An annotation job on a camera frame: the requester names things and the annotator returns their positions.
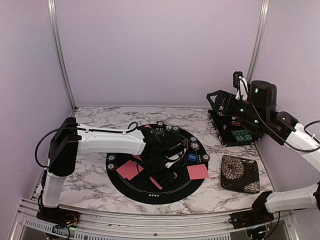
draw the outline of purple wall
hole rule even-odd
[[[260,0],[56,1],[78,106],[208,106],[247,71]]]
[[[0,23],[0,239],[8,239],[22,197],[31,197],[41,174],[35,146],[71,108],[47,1],[2,1]],[[46,146],[41,160],[46,159]]]
[[[320,2],[270,1],[255,79],[276,84],[278,110],[304,125],[320,119]],[[310,127],[320,137],[320,125]],[[265,137],[258,148],[278,191],[317,183],[318,173],[299,155]],[[320,236],[320,211],[295,213],[302,239]]]

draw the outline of marble table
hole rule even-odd
[[[186,215],[230,212],[250,208],[259,194],[226,190],[220,185],[223,155],[257,161],[260,191],[273,190],[268,174],[254,145],[223,147],[217,136],[209,133],[207,109],[176,107],[81,107],[75,113],[78,123],[95,127],[123,128],[136,121],[139,125],[163,121],[189,131],[210,155],[209,178],[190,196],[178,202],[151,205],[136,202],[120,193],[106,172],[106,154],[79,155],[75,171],[64,184],[60,203],[90,210],[150,215]],[[41,190],[38,186],[33,198]]]

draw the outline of blue disc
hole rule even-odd
[[[188,155],[188,160],[191,161],[191,162],[195,162],[195,161],[198,160],[198,155],[195,154],[195,153],[190,153],[190,154]]]

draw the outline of flower pattern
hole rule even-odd
[[[259,181],[255,181],[246,185],[243,190],[247,193],[257,194],[260,192],[260,183]]]
[[[226,156],[222,161],[221,171],[227,179],[235,180],[243,176],[245,168],[241,161]]]

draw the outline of marble tabletop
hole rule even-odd
[[[154,215],[183,215],[229,212],[250,208],[259,194],[226,190],[220,185],[223,155],[256,160],[259,168],[260,191],[273,190],[268,174],[254,145],[223,147],[217,136],[209,133],[207,109],[176,107],[80,107],[75,113],[78,123],[95,127],[122,128],[131,122],[139,125],[163,121],[189,131],[210,155],[208,173],[202,185],[178,202],[151,205],[136,202],[120,193],[106,172],[106,154],[92,153],[77,157],[75,171],[65,181],[60,203],[84,209]],[[33,198],[41,191],[38,186]]]

